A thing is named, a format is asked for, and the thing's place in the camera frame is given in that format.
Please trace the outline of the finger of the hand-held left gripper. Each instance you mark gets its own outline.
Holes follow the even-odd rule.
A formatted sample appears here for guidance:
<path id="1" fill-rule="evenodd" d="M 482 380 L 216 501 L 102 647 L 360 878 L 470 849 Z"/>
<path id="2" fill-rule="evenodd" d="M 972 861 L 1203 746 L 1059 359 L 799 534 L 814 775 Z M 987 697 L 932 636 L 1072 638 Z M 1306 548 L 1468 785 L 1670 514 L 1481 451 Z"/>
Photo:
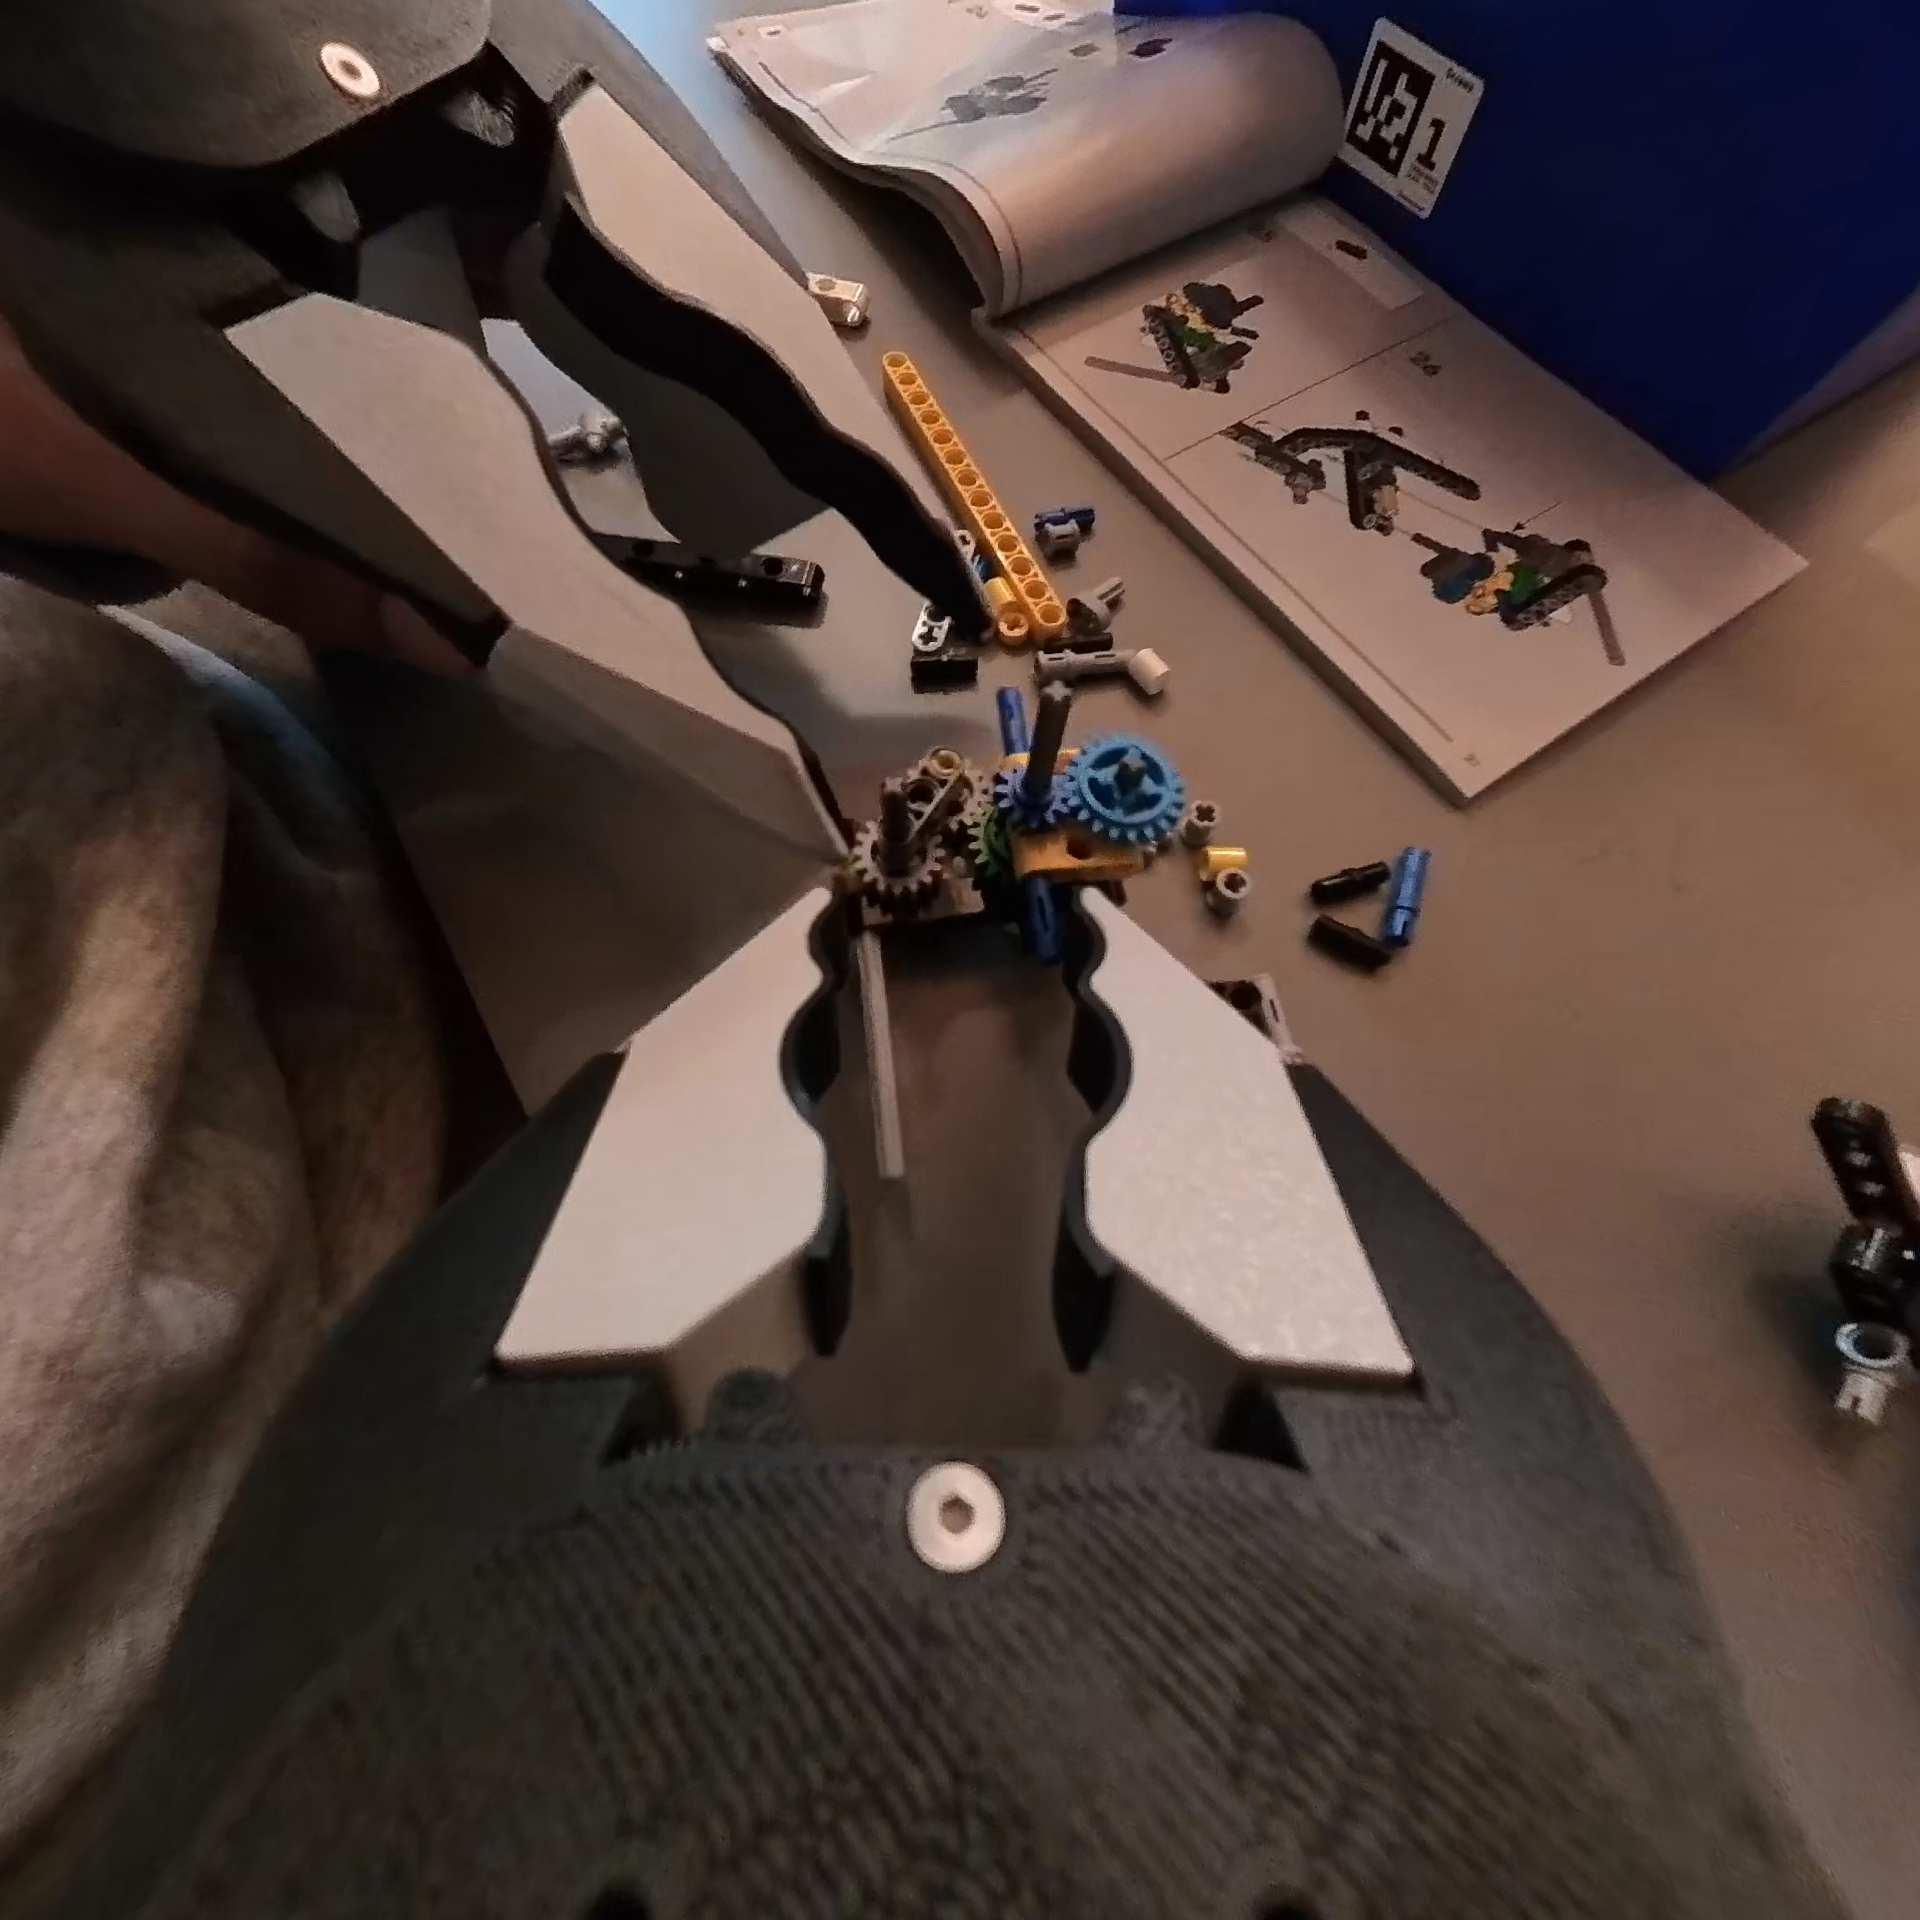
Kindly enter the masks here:
<path id="1" fill-rule="evenodd" d="M 743 555 L 833 514 L 954 630 L 991 616 L 932 484 L 708 135 L 611 32 L 549 111 L 564 367 L 635 435 L 667 531 Z"/>
<path id="2" fill-rule="evenodd" d="M 603 552 L 486 349 L 323 295 L 230 339 L 504 618 L 483 669 L 501 707 L 673 777 L 816 864 L 846 858 L 837 807 L 794 729 L 721 672 L 690 612 Z"/>

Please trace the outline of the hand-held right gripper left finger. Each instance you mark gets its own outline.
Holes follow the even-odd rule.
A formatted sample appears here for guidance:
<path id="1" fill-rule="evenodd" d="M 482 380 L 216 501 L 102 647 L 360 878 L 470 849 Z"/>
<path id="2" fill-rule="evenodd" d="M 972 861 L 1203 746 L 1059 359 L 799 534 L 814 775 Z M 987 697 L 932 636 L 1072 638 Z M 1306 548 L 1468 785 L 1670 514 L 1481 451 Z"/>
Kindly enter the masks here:
<path id="1" fill-rule="evenodd" d="M 846 901 L 816 885 L 633 1032 L 498 1333 L 508 1376 L 638 1376 L 693 1425 L 851 1321 L 851 1224 L 820 1105 L 841 1067 Z"/>

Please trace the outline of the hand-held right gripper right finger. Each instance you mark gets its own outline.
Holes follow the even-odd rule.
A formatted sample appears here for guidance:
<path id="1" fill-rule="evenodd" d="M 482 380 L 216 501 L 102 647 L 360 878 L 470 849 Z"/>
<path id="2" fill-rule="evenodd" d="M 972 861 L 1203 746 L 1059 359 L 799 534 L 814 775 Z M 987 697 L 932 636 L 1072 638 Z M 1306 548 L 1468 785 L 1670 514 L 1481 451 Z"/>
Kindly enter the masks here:
<path id="1" fill-rule="evenodd" d="M 1408 1389 L 1414 1355 L 1283 1050 L 1106 893 L 1068 915 L 1068 1369 L 1193 1389 Z"/>

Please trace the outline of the lego gear assembly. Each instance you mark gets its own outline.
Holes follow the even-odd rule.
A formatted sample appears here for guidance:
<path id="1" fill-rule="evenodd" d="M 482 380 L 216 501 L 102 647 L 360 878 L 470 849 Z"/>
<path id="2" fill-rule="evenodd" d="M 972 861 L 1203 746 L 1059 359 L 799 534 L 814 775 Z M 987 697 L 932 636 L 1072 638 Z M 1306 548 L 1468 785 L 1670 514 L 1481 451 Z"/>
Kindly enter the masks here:
<path id="1" fill-rule="evenodd" d="M 837 872 L 848 902 L 876 1170 L 905 1178 L 904 1120 L 885 988 L 885 928 L 1009 922 L 1019 949 L 1043 966 L 1065 951 L 1065 913 L 1078 894 L 1124 901 L 1124 889 L 1161 854 L 1224 847 L 1217 812 L 1188 794 L 1164 751 L 1136 732 L 1068 740 L 1070 687 L 1028 699 L 993 692 L 998 755 L 925 751 L 882 783 L 876 815 L 851 830 Z M 1202 901 L 1206 886 L 1195 876 Z"/>

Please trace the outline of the long yellow lego beam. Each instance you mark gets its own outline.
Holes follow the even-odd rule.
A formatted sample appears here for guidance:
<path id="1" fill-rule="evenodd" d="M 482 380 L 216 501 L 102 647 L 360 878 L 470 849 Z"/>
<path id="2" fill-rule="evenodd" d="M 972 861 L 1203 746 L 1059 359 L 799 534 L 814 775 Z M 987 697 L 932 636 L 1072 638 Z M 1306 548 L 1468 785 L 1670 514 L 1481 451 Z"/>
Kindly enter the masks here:
<path id="1" fill-rule="evenodd" d="M 954 419 L 916 362 L 897 349 L 879 357 L 882 393 L 935 493 L 985 569 L 980 587 L 1002 647 L 1050 648 L 1068 634 L 1068 609 L 961 440 Z"/>

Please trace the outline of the grey white lego pin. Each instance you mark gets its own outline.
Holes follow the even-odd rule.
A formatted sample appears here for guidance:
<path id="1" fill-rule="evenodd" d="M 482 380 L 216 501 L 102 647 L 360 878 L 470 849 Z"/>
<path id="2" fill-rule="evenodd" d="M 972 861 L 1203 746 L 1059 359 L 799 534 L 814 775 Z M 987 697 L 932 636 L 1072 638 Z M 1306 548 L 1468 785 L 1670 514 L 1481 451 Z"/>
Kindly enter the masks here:
<path id="1" fill-rule="evenodd" d="M 1045 648 L 1031 657 L 1030 667 L 1040 688 L 1127 682 L 1143 700 L 1157 700 L 1172 678 L 1172 669 L 1152 647 Z"/>

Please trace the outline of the black lego beam with holes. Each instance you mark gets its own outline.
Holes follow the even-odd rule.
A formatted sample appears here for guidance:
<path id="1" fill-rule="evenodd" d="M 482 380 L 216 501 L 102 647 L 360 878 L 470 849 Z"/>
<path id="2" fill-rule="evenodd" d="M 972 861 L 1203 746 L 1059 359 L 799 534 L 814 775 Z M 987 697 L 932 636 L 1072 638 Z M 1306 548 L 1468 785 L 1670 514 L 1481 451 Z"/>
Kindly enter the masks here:
<path id="1" fill-rule="evenodd" d="M 1915 1170 L 1887 1117 L 1828 1097 L 1812 1111 L 1809 1129 L 1846 1213 L 1864 1226 L 1915 1235 Z"/>

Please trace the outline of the black lego block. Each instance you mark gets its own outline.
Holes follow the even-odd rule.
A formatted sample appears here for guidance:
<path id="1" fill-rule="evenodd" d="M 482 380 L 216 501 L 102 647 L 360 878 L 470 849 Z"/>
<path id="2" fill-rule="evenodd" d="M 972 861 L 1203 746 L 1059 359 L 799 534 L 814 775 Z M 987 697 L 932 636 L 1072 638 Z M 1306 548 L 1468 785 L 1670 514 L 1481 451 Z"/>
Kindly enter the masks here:
<path id="1" fill-rule="evenodd" d="M 1917 1290 L 1915 1247 L 1906 1230 L 1851 1220 L 1836 1236 L 1828 1277 L 1851 1324 L 1904 1328 Z"/>

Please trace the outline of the lego instruction booklet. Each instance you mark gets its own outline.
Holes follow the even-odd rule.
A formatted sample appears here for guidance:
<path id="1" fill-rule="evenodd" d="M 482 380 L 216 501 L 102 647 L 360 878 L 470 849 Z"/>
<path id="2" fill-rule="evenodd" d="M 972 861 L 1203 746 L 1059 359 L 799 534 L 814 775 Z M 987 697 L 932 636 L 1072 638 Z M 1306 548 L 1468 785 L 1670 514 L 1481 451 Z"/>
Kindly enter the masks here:
<path id="1" fill-rule="evenodd" d="M 1295 19 L 828 5 L 705 47 L 940 220 L 991 349 L 1458 802 L 1804 569 L 1320 192 L 1347 98 Z"/>

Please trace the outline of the light grey lego connector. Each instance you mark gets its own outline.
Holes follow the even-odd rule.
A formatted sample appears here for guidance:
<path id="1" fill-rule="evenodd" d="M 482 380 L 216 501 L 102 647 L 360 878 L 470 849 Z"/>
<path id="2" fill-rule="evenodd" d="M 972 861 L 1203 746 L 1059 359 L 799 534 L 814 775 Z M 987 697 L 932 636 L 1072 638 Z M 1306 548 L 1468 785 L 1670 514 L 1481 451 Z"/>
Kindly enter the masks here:
<path id="1" fill-rule="evenodd" d="M 1837 1362 L 1833 1411 L 1861 1428 L 1879 1428 L 1911 1373 L 1907 1333 L 1858 1319 L 1836 1331 L 1833 1351 Z"/>

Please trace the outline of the black white marker tag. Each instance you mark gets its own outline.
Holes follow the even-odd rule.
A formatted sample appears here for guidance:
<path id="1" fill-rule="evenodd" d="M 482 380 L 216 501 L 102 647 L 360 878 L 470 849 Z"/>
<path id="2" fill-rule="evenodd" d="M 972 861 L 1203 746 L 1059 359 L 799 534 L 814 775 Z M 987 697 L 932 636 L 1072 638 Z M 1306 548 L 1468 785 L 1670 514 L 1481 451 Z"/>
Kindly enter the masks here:
<path id="1" fill-rule="evenodd" d="M 1396 209 L 1427 220 L 1483 98 L 1480 74 L 1379 17 L 1355 65 L 1337 156 Z"/>

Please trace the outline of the blue storage box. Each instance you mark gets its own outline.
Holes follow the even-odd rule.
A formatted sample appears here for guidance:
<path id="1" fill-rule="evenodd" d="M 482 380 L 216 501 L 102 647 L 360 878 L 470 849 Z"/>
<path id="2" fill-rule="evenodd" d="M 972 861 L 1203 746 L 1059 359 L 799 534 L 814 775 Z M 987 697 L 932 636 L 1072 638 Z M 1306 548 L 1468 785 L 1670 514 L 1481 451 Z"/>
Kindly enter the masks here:
<path id="1" fill-rule="evenodd" d="M 1693 479 L 1915 362 L 1914 2 L 1116 5 L 1278 14 L 1347 101 L 1377 19 L 1483 83 L 1425 220 L 1323 185 Z"/>

